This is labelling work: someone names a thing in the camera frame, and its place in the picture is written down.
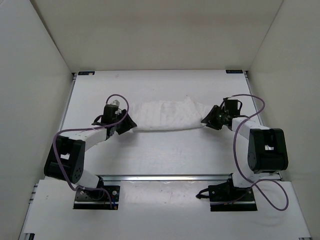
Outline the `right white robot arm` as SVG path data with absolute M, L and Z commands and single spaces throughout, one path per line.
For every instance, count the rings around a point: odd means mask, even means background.
M 286 170 L 289 165 L 284 131 L 263 126 L 242 115 L 242 106 L 237 99 L 225 98 L 201 120 L 208 128 L 218 131 L 226 126 L 234 132 L 232 151 L 237 171 L 231 174 L 232 183 L 224 187 L 224 195 L 229 200 L 240 197 L 242 188 L 249 188 L 266 176 Z M 237 157 L 238 136 L 248 140 L 247 157 L 242 163 Z

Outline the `white pleated skirt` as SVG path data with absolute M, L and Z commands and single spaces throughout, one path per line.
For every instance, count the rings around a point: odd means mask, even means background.
M 136 123 L 134 131 L 162 132 L 201 128 L 201 121 L 211 106 L 186 97 L 181 101 L 142 101 L 129 107 L 129 115 Z

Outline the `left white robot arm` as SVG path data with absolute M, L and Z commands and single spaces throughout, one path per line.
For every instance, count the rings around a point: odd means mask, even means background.
M 126 109 L 106 104 L 103 114 L 97 116 L 92 125 L 83 130 L 74 129 L 72 136 L 60 133 L 56 136 L 44 165 L 44 175 L 87 189 L 93 199 L 99 199 L 104 195 L 105 187 L 101 177 L 84 169 L 86 151 L 108 140 L 114 133 L 121 135 L 136 128 L 137 124 Z

